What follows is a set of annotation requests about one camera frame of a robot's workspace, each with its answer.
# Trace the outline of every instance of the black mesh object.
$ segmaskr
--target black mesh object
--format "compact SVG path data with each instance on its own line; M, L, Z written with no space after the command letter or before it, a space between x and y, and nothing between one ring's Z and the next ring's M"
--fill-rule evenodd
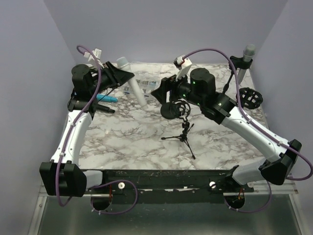
M247 109L257 109L263 102L261 93L249 88L239 89L241 106Z

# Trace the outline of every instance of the marble tabletop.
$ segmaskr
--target marble tabletop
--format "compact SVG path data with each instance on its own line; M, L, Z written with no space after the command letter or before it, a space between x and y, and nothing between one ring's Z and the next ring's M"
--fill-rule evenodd
M193 65L206 68L216 78L221 92L230 70L226 64ZM133 73L140 77L162 79L177 73L172 64L132 63ZM249 71L241 84L254 88ZM231 169L261 158L261 153L231 130L205 118L200 109L192 105L189 121L195 126L188 134L189 144L196 156L192 159L188 147L177 139L161 137L179 135L181 120L166 120L160 114L156 99L148 101L148 110L141 110L136 99L123 94L121 89L111 93L118 103L104 103L115 109L114 114L97 112L86 132L81 148L81 169ZM226 93L235 99L234 79ZM246 110L265 125L262 110Z

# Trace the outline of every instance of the dark gray floor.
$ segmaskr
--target dark gray floor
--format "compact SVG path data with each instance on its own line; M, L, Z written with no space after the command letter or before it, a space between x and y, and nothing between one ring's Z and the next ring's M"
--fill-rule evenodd
M267 196L249 196L243 209L260 207ZM114 210L125 206L114 205ZM225 205L136 205L124 215L91 213L89 199L74 198L65 207L49 197L41 235L300 235L288 195L274 195L267 210L241 214Z

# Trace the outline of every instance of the white tube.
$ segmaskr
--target white tube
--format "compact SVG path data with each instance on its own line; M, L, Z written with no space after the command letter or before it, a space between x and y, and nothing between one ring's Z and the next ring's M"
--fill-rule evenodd
M117 59L117 67L120 70L124 70L127 72L132 72L131 70L131 65L128 63L127 59L125 57L121 57L119 59ZM132 79L130 79L128 81L129 86L131 87L131 89L133 90L138 103L140 104L141 108L143 110L147 110L148 106L147 106L147 101L145 99L145 96L143 95L143 92L141 91L135 77L133 77Z

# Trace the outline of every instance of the blue pen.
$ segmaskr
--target blue pen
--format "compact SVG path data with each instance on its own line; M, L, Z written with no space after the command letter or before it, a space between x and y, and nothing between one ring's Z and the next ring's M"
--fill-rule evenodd
M118 102L118 99L113 97L113 96L108 96L104 94L98 94L97 95L97 100L98 101L104 101L104 102Z

